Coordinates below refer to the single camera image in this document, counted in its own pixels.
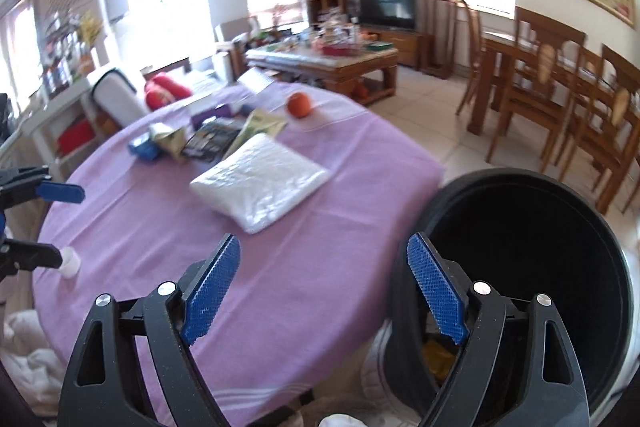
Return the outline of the blue snack packet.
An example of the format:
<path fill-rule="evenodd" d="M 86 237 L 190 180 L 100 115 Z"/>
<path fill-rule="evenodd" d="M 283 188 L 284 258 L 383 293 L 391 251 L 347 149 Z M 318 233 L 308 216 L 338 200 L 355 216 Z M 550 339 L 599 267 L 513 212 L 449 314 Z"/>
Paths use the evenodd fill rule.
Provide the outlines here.
<path fill-rule="evenodd" d="M 162 156 L 162 150 L 154 143 L 150 132 L 145 132 L 128 142 L 129 152 L 143 161 L 156 161 Z"/>

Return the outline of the beige snack bag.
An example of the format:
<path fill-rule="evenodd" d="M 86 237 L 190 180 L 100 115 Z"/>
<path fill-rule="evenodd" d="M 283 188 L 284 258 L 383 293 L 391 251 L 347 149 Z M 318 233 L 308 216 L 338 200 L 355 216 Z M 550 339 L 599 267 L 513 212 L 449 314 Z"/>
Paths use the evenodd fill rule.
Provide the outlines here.
<path fill-rule="evenodd" d="M 156 122 L 149 127 L 152 142 L 175 161 L 183 162 L 183 147 L 186 145 L 186 129 L 174 128 L 163 122 Z"/>

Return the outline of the purple tube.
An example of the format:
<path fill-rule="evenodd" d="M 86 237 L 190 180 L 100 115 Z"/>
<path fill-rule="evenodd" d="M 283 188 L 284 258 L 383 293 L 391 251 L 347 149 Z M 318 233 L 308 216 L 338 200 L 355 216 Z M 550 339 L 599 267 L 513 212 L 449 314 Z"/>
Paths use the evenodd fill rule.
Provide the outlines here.
<path fill-rule="evenodd" d="M 229 104 L 219 104 L 208 109 L 200 109 L 190 117 L 192 128 L 200 129 L 209 118 L 232 118 L 233 110 Z"/>

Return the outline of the black barcode package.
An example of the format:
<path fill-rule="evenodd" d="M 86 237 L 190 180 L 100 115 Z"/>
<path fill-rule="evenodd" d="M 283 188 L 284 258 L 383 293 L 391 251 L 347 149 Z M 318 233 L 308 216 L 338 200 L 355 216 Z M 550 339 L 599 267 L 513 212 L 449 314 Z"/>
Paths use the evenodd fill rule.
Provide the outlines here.
<path fill-rule="evenodd" d="M 181 154 L 205 162 L 220 161 L 242 128 L 243 125 L 232 118 L 208 118 L 186 141 Z"/>

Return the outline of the white plastic bag packet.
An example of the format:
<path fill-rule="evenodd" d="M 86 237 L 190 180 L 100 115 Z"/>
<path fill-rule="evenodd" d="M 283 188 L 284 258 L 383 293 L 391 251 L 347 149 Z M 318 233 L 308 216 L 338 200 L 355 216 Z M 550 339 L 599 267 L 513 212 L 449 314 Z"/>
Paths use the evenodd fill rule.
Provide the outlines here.
<path fill-rule="evenodd" d="M 190 183 L 213 210 L 247 234 L 257 234 L 329 181 L 331 173 L 265 133 Z"/>

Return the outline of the beige green sachet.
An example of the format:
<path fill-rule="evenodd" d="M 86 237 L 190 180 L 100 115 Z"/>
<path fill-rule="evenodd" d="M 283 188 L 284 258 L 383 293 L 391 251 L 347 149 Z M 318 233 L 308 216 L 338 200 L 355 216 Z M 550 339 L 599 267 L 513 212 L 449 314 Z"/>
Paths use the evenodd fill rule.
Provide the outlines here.
<path fill-rule="evenodd" d="M 278 134 L 286 127 L 288 121 L 277 114 L 267 113 L 261 109 L 254 109 L 247 117 L 244 126 L 239 134 L 232 141 L 224 158 L 229 157 L 236 150 L 246 143 L 254 135 L 265 134 L 270 138 L 277 138 Z"/>

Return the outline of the orange tangerine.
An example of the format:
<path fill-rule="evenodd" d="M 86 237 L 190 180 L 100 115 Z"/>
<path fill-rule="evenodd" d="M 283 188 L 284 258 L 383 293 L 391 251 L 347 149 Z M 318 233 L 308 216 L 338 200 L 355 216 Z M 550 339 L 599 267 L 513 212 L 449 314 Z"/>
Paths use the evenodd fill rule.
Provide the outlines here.
<path fill-rule="evenodd" d="M 286 100 L 286 110 L 293 118 L 306 118 L 312 112 L 311 98 L 304 92 L 294 92 Z"/>

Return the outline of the black trash bin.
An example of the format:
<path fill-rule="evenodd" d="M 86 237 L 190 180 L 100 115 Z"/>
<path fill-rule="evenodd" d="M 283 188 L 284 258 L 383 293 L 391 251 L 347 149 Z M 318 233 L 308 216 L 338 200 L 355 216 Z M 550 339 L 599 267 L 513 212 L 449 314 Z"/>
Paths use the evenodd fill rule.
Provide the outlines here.
<path fill-rule="evenodd" d="M 509 168 L 466 174 L 424 206 L 398 247 L 383 355 L 390 391 L 422 425 L 458 348 L 438 331 L 409 268 L 416 233 L 504 297 L 551 298 L 577 355 L 591 423 L 623 367 L 632 317 L 624 254 L 599 213 L 548 176 Z"/>

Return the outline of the small white cup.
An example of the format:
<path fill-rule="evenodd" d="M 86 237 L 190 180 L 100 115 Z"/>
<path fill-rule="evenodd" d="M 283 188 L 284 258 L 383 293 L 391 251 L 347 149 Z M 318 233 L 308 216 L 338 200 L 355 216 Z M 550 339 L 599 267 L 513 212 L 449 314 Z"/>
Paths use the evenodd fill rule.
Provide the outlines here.
<path fill-rule="evenodd" d="M 81 259 L 77 251 L 72 246 L 65 246 L 60 249 L 60 254 L 62 262 L 58 267 L 58 273 L 65 280 L 73 279 L 79 273 L 81 266 Z"/>

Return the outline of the white shelf unit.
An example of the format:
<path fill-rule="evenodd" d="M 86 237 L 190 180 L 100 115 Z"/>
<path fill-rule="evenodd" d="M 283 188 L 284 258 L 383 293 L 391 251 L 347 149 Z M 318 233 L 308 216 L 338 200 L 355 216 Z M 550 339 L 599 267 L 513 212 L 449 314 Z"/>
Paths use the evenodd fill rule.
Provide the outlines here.
<path fill-rule="evenodd" d="M 42 107 L 27 113 L 15 132 L 1 145 L 1 167 L 48 165 L 56 181 L 65 181 L 105 140 L 91 98 L 96 76 L 73 83 Z M 58 147 L 58 138 L 75 122 L 90 124 L 93 137 L 70 153 Z"/>

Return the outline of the white sofa cushion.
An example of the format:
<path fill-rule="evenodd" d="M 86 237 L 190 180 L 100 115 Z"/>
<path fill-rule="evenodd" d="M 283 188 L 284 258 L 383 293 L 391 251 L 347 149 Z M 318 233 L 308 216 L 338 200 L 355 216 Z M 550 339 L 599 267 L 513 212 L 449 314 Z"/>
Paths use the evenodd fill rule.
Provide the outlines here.
<path fill-rule="evenodd" d="M 145 80 L 138 70 L 108 66 L 93 83 L 91 98 L 121 128 L 149 115 Z"/>

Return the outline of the red cushion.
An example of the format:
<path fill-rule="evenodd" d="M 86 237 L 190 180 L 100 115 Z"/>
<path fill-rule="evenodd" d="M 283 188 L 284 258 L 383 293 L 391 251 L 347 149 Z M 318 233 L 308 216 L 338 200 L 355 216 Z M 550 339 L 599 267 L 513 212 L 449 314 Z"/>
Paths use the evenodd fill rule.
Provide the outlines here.
<path fill-rule="evenodd" d="M 185 98 L 191 98 L 192 95 L 191 89 L 173 80 L 166 72 L 154 75 L 144 86 L 145 104 L 152 112 Z"/>

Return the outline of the purple tablecloth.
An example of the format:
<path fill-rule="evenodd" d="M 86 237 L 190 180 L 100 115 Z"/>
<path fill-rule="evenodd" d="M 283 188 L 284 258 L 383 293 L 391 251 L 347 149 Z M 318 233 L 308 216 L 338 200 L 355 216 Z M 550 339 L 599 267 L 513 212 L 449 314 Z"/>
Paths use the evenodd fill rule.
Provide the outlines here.
<path fill-rule="evenodd" d="M 398 248 L 444 169 L 370 110 L 341 95 L 312 96 L 317 114 L 289 122 L 277 140 L 329 178 L 257 233 L 195 193 L 201 162 L 130 152 L 151 124 L 185 126 L 186 102 L 122 129 L 72 174 L 85 200 L 52 205 L 40 239 L 73 248 L 79 270 L 39 269 L 32 278 L 40 325 L 61 359 L 99 297 L 155 294 L 220 247 L 227 254 L 213 272 L 176 293 L 195 363 L 230 424 L 245 426 L 314 387 L 376 333 Z"/>

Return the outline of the wooden dining chair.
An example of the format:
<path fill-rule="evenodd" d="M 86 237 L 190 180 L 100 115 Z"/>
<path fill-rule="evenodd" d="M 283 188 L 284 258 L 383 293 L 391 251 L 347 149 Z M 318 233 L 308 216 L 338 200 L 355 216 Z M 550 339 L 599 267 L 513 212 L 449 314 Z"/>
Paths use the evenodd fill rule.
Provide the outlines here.
<path fill-rule="evenodd" d="M 523 37 L 526 41 L 539 44 L 539 52 L 543 46 L 550 46 L 552 51 L 561 50 L 567 57 L 578 57 L 575 48 L 585 49 L 587 34 L 585 31 L 554 20 L 529 9 L 517 6 L 514 10 L 515 41 Z M 488 148 L 486 160 L 492 161 L 500 139 L 508 132 L 512 119 L 520 116 L 548 131 L 546 142 L 540 153 L 539 171 L 544 172 L 549 166 L 553 150 L 564 129 L 565 119 L 570 109 L 570 96 L 574 89 L 567 90 L 554 80 L 551 88 L 541 88 L 521 79 L 514 80 L 506 88 L 499 110 L 498 126 Z"/>
<path fill-rule="evenodd" d="M 559 153 L 560 181 L 579 152 L 598 172 L 596 209 L 604 215 L 639 153 L 639 69 L 609 46 L 601 48 L 594 79 L 576 82 Z"/>

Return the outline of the clear plastic tray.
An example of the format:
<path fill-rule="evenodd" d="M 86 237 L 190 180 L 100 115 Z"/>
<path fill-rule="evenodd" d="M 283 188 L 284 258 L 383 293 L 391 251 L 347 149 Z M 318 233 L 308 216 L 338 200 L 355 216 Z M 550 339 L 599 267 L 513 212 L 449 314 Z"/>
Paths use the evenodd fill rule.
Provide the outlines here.
<path fill-rule="evenodd" d="M 238 78 L 238 83 L 253 94 L 259 94 L 269 88 L 277 79 L 263 69 L 252 67 Z"/>

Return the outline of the wooden dining chair near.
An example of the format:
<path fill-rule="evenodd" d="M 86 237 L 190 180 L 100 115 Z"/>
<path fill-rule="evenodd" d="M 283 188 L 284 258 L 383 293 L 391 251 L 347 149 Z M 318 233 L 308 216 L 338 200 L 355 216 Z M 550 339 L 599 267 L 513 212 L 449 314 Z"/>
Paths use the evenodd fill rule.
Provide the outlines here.
<path fill-rule="evenodd" d="M 514 10 L 515 41 L 523 37 L 526 41 L 539 44 L 539 52 L 543 46 L 550 46 L 552 51 L 561 50 L 567 57 L 578 57 L 575 48 L 585 49 L 587 34 L 585 31 L 554 20 L 529 9 L 517 6 Z M 565 119 L 570 109 L 570 96 L 574 89 L 567 90 L 554 80 L 551 88 L 541 88 L 521 79 L 514 80 L 506 88 L 499 110 L 498 126 L 488 148 L 486 160 L 492 161 L 500 139 L 508 132 L 512 119 L 520 116 L 548 131 L 546 142 L 540 153 L 539 171 L 544 172 L 549 166 L 553 150 L 564 129 Z"/>

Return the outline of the wooden dining table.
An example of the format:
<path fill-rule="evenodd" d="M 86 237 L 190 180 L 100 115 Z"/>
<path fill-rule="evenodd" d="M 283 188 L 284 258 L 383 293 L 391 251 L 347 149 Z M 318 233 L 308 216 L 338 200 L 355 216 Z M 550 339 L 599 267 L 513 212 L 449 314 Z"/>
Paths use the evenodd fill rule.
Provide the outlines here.
<path fill-rule="evenodd" d="M 567 57 L 561 50 L 552 51 L 550 46 L 486 31 L 480 39 L 480 50 L 473 58 L 473 76 L 470 80 L 472 113 L 466 130 L 482 135 L 488 109 L 499 112 L 506 88 L 514 80 L 523 80 L 541 88 L 551 88 L 554 80 L 567 90 L 588 93 L 587 87 L 596 81 L 596 73 L 590 72 L 587 63 L 596 66 L 595 58 L 587 57 L 587 50 L 578 46 L 578 57 Z"/>

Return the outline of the wooden coffee table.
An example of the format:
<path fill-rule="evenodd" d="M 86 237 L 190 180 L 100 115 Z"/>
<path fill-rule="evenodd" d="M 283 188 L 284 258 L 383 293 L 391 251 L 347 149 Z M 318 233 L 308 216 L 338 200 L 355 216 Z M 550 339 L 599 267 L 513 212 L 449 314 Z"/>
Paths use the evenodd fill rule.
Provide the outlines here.
<path fill-rule="evenodd" d="M 303 46 L 269 51 L 266 46 L 246 52 L 248 67 L 274 70 L 298 80 L 316 80 L 331 92 L 368 106 L 396 94 L 398 49 L 359 49 L 349 56 L 326 55 Z"/>

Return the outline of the tall wooden stand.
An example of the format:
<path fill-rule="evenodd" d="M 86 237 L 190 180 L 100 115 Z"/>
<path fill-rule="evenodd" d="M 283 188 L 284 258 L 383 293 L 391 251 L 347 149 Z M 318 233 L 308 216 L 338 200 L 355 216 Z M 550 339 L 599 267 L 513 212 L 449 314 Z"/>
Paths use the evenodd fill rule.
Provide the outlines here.
<path fill-rule="evenodd" d="M 454 73 L 458 0 L 423 0 L 423 9 L 422 72 L 448 79 Z"/>

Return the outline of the black television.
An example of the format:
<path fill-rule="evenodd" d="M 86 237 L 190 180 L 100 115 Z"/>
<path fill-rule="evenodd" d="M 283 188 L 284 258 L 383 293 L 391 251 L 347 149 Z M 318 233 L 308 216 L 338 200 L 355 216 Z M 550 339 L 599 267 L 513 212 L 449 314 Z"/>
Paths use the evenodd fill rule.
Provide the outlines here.
<path fill-rule="evenodd" d="M 416 29 L 416 0 L 358 0 L 358 5 L 363 24 Z"/>

